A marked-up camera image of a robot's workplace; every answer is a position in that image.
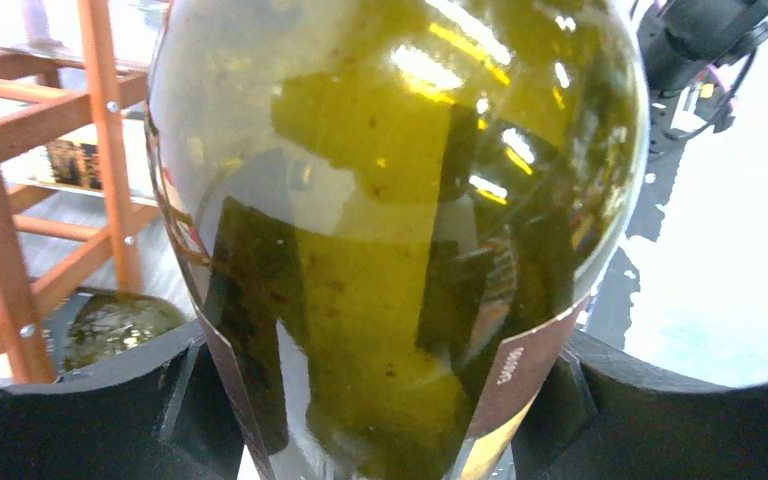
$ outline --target wine bottle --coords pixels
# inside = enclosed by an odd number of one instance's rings
[[[176,1],[155,192],[264,479],[487,478],[634,206],[608,0]]]

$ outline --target brown label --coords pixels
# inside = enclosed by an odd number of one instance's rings
[[[276,480],[275,473],[269,466],[269,455],[266,452],[260,433],[257,432],[257,422],[254,418],[251,402],[246,394],[243,375],[237,364],[237,357],[228,340],[222,336],[201,312],[198,313],[199,323],[204,332],[204,338],[210,349],[210,355],[213,357],[213,363],[219,372],[219,378],[222,379],[222,385],[225,387],[225,393],[231,402],[231,408],[237,416],[237,423],[243,431],[243,438],[246,446],[251,452],[252,461],[257,468],[260,477],[264,480]]]
[[[502,452],[511,443],[514,433],[516,433],[522,419],[525,418],[525,414],[528,413],[536,398],[536,395],[532,397],[525,408],[505,422],[504,425],[475,440],[471,446],[468,445],[469,448],[466,451],[469,452],[469,456],[457,477],[459,480],[483,480],[490,476],[490,472],[499,463]]]
[[[585,298],[543,325],[502,341],[478,399],[468,437],[496,430],[537,395],[572,334],[576,317],[587,304]]]

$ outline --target wooden shelf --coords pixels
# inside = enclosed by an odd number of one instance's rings
[[[136,234],[158,215],[156,207],[131,202],[118,114],[145,100],[146,74],[117,66],[107,2],[78,0],[78,6],[85,62],[0,52],[0,98],[33,104],[0,118],[0,163],[94,123],[108,217],[107,226],[96,229],[23,216],[21,212],[53,191],[31,185],[7,190],[0,173],[0,354],[7,353],[18,383],[54,380],[42,317],[108,259],[113,258],[121,290],[142,291]],[[67,66],[86,71],[87,91],[61,88],[58,70]],[[36,76],[38,84],[15,81],[29,76]],[[82,244],[31,283],[18,241],[20,231]]]

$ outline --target wooden rack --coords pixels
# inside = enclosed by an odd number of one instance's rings
[[[146,98],[146,75],[117,70],[107,2],[78,0],[78,5],[83,64],[0,53],[0,98],[34,103],[0,118],[0,163],[95,123],[108,217],[104,228],[91,228],[24,216],[22,211],[53,190],[36,186],[8,190],[0,173],[0,354],[7,353],[17,383],[54,380],[41,319],[111,256],[120,289],[142,291],[136,234],[158,214],[156,207],[131,203],[122,140],[120,110]],[[83,68],[88,90],[62,89],[58,70],[63,67]],[[38,84],[15,81],[29,76],[36,76]],[[17,231],[75,240],[81,245],[31,282]]]

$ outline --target bolt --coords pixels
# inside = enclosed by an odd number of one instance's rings
[[[19,335],[22,336],[22,338],[31,338],[34,336],[34,332],[37,331],[37,327],[33,325],[25,325],[24,327],[19,330]]]

